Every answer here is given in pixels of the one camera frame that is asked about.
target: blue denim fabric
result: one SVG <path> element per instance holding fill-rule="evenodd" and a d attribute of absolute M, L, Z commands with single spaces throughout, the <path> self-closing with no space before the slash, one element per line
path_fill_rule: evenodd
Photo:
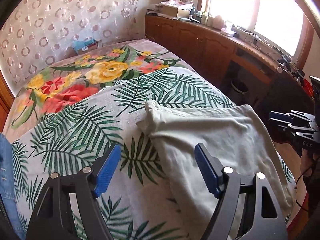
<path fill-rule="evenodd" d="M 0 133 L 0 194 L 13 230 L 21 239 L 25 239 L 14 193 L 12 147 L 2 133 Z"/>

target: silver screw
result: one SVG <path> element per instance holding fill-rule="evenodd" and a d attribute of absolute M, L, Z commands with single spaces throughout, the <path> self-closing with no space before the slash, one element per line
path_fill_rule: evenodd
<path fill-rule="evenodd" d="M 50 178 L 51 179 L 56 179 L 58 177 L 58 175 L 59 174 L 57 172 L 51 173 Z"/>
<path fill-rule="evenodd" d="M 227 174 L 231 174 L 233 173 L 233 169 L 231 167 L 224 167 L 223 168 L 223 171 Z"/>
<path fill-rule="evenodd" d="M 89 172 L 91 172 L 91 168 L 90 168 L 90 167 L 84 167 L 84 168 L 82 169 L 82 172 L 83 172 L 83 173 L 89 173 Z"/>
<path fill-rule="evenodd" d="M 257 177 L 258 177 L 259 179 L 264 179 L 266 176 L 265 176 L 262 172 L 258 172 L 258 173 L 257 173 Z"/>

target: black cable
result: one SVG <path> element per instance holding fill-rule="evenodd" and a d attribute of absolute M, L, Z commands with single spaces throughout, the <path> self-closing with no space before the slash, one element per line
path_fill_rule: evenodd
<path fill-rule="evenodd" d="M 319 157 L 309 168 L 307 168 L 307 169 L 299 176 L 299 178 L 297 179 L 296 186 L 295 186 L 294 189 L 297 189 L 297 184 L 298 184 L 299 180 L 301 179 L 301 177 L 302 177 L 309 169 L 311 169 L 311 168 L 313 168 L 314 166 L 316 166 L 319 159 L 320 159 L 320 157 Z M 298 205 L 302 210 L 304 210 L 304 211 L 306 211 L 306 212 L 309 212 L 308 210 L 306 210 L 304 207 L 302 207 L 302 206 L 299 204 L 299 202 L 298 202 L 297 199 L 296 199 L 296 203 L 297 203 L 297 205 Z"/>

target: trash can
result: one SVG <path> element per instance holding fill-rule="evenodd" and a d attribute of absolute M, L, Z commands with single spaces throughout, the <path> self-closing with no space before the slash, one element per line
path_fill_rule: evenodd
<path fill-rule="evenodd" d="M 247 86 L 239 79 L 231 80 L 231 88 L 228 92 L 230 98 L 237 106 L 243 104 L 244 95 L 248 92 Z"/>

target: floral blanket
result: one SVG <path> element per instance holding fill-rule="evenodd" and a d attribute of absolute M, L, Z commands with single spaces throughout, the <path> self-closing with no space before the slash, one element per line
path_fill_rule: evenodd
<path fill-rule="evenodd" d="M 196 73 L 172 67 L 121 80 L 57 114 L 46 115 L 43 122 L 12 143 L 17 208 L 25 230 L 51 172 L 74 174 L 92 165 L 117 142 L 122 148 L 121 161 L 107 192 L 99 198 L 112 236 L 189 239 L 158 152 L 136 126 L 145 118 L 144 106 L 149 99 L 171 108 L 235 106 Z M 286 176 L 293 183 L 289 170 Z M 87 239 L 74 196 L 71 206 L 78 236 Z"/>
<path fill-rule="evenodd" d="M 13 102 L 3 133 L 10 142 L 38 124 L 106 86 L 155 70 L 192 68 L 157 43 L 138 40 L 113 44 L 57 62 L 34 76 Z"/>

